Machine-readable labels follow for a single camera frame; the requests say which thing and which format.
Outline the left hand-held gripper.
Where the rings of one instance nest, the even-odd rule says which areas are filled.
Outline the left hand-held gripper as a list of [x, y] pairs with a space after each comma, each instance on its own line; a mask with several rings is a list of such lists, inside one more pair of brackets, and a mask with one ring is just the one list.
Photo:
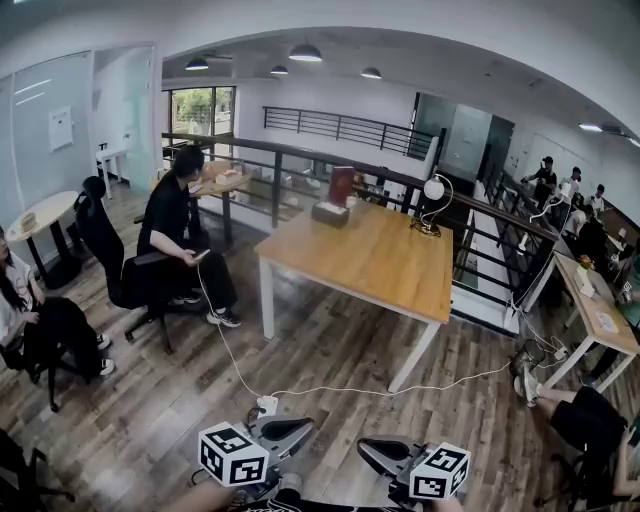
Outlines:
[[310, 417], [286, 415], [221, 422], [198, 433], [200, 469], [225, 488], [267, 493], [281, 479], [279, 465], [301, 450], [314, 426]]

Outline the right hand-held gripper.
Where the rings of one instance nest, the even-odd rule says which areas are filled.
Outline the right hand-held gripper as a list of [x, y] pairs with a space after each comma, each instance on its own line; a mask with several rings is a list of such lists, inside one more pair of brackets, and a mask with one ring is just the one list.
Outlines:
[[389, 480], [397, 505], [442, 501], [457, 495], [469, 475], [471, 453], [443, 442], [420, 444], [406, 436], [376, 435], [357, 441], [361, 458]]

